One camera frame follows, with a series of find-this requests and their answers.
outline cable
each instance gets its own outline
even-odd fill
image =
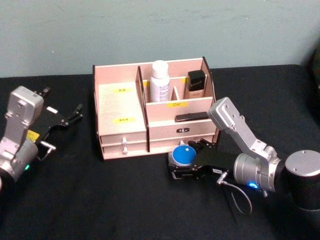
[[[249,211],[249,213],[248,213],[248,215],[250,215],[250,214],[252,213],[252,203],[251,203],[250,198],[248,197],[248,195],[247,195],[240,187],[238,187],[238,186],[236,186],[236,185],[230,184],[230,183],[228,183],[228,182],[226,182],[226,181],[222,181],[221,183],[222,183],[223,185],[227,185],[227,186],[230,186],[230,187],[233,187],[233,188],[237,189],[240,193],[242,193],[242,194],[244,195],[244,197],[246,198],[246,200],[248,201],[249,206],[250,206],[250,211]],[[233,202],[234,202],[236,208],[239,210],[239,212],[242,213],[243,215],[246,215],[246,214],[240,209],[240,207],[238,206],[237,201],[236,201],[235,196],[234,196],[233,193],[231,193],[231,197],[232,197],[232,199],[233,199]]]
[[[227,198],[227,194],[226,194],[226,192],[225,192],[225,188],[224,188],[224,186],[223,186],[223,185],[221,185],[221,189],[222,189],[222,192],[223,192],[223,195],[224,195],[224,198],[225,198],[226,204],[227,204],[227,206],[228,206],[228,208],[229,208],[229,210],[230,210],[230,212],[231,212],[231,216],[232,216],[232,218],[233,218],[233,220],[234,220],[235,224],[236,224],[236,225],[238,225],[238,222],[237,222],[236,216],[235,216],[235,214],[234,214],[234,211],[232,211],[232,208],[231,208],[231,206],[230,206],[230,203],[229,203],[229,200],[228,200],[228,198]]]

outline pink wooden organizer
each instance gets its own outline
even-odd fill
[[[97,137],[104,160],[168,153],[181,140],[217,142],[210,119],[175,122],[176,115],[207,112],[216,101],[204,57],[167,61],[170,101],[150,102],[152,63],[93,66]],[[184,99],[188,72],[206,74],[204,96]],[[188,132],[177,132],[189,128]]]

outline black cap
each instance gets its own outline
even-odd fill
[[[195,70],[188,72],[188,90],[197,91],[205,88],[206,75],[203,70]]]

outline small yellow tag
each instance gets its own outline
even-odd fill
[[[39,133],[36,133],[35,131],[31,131],[31,130],[28,130],[26,134],[26,137],[33,143],[38,139],[39,136],[40,136]]]
[[[143,81],[143,86],[144,87],[149,87],[150,86],[150,82],[147,80],[147,81]]]
[[[135,117],[118,117],[112,120],[114,124],[127,124],[136,121]]]
[[[168,108],[187,107],[188,103],[187,102],[171,102],[171,103],[167,103],[166,106]]]
[[[181,83],[185,84],[187,82],[188,82],[188,78],[187,77],[181,78]]]
[[[112,92],[114,94],[125,94],[125,93],[132,92],[132,88],[131,87],[129,87],[129,88],[126,88],[126,87],[124,87],[124,88],[115,88],[115,89],[112,90]]]

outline drawer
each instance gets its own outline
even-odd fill
[[[214,135],[216,126],[211,119],[175,122],[158,121],[149,124],[150,140],[184,138],[196,135]]]
[[[147,141],[147,133],[145,131],[141,131],[131,133],[120,133],[114,135],[103,135],[100,136],[100,142],[101,145],[121,144],[123,138],[125,138],[127,142]]]
[[[116,145],[105,145],[102,146],[102,151],[104,154],[120,154],[128,155],[133,151],[147,151],[147,141],[138,143],[128,143],[128,144],[116,144]]]
[[[151,154],[161,154],[169,153],[179,145],[182,140],[185,144],[188,144],[188,141],[199,141],[200,139],[205,139],[209,142],[212,142],[212,134],[210,135],[200,135],[200,136],[187,136],[183,138],[171,138],[171,139],[161,139],[161,140],[152,140],[150,141],[150,153]]]

